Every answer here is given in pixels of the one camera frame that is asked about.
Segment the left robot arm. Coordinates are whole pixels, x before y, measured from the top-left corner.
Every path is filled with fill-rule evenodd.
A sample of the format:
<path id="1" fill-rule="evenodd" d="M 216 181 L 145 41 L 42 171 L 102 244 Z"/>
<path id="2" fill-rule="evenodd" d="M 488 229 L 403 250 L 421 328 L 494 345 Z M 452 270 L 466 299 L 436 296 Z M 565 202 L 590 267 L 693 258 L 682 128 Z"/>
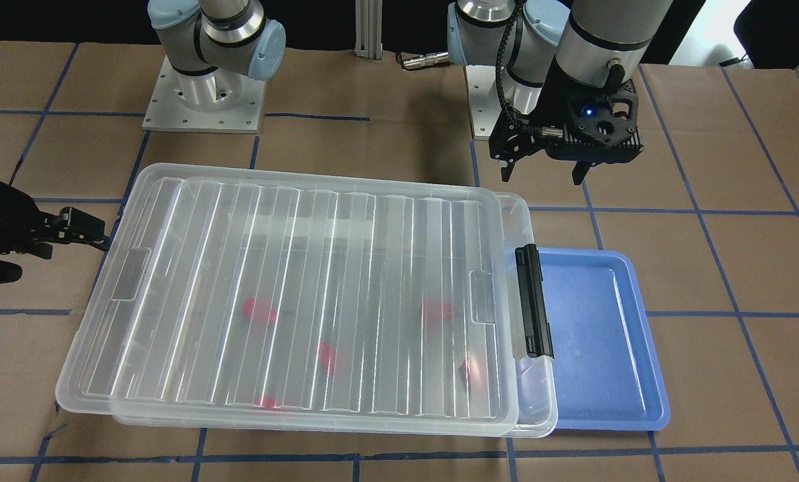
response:
<path id="1" fill-rule="evenodd" d="M 644 152 L 633 74 L 669 1 L 455 1 L 452 63 L 494 68 L 497 118 L 489 156 L 508 182 L 522 159 L 574 164 L 581 184 L 598 165 Z"/>

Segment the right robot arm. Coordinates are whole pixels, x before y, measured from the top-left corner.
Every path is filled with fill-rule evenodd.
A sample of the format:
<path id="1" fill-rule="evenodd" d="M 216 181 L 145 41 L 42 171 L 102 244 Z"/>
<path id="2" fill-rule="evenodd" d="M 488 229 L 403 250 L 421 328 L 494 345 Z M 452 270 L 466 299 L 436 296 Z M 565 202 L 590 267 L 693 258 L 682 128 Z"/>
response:
<path id="1" fill-rule="evenodd" d="M 165 51 L 145 113 L 146 131 L 253 131 L 264 83 L 283 60 L 286 31 L 259 1 L 151 1 L 151 26 Z M 111 238 L 95 216 L 65 207 L 41 211 L 31 196 L 0 181 L 0 284 L 18 281 L 16 253 L 51 259 L 54 244 L 107 251 Z"/>

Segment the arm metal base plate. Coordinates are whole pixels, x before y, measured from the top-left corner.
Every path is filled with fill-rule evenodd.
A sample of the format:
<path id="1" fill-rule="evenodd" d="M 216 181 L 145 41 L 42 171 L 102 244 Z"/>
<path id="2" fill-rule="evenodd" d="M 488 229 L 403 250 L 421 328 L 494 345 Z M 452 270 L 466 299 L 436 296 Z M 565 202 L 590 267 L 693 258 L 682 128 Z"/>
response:
<path id="1" fill-rule="evenodd" d="M 473 139 L 487 141 L 502 110 L 496 85 L 500 71 L 494 66 L 466 65 L 464 73 Z M 501 76 L 504 100 L 518 109 L 518 114 L 530 114 L 536 106 L 540 88 L 522 84 L 507 70 L 503 70 Z"/>
<path id="2" fill-rule="evenodd" d="M 257 134 L 265 110 L 264 80 L 227 70 L 185 76 L 164 58 L 144 131 L 167 133 Z"/>

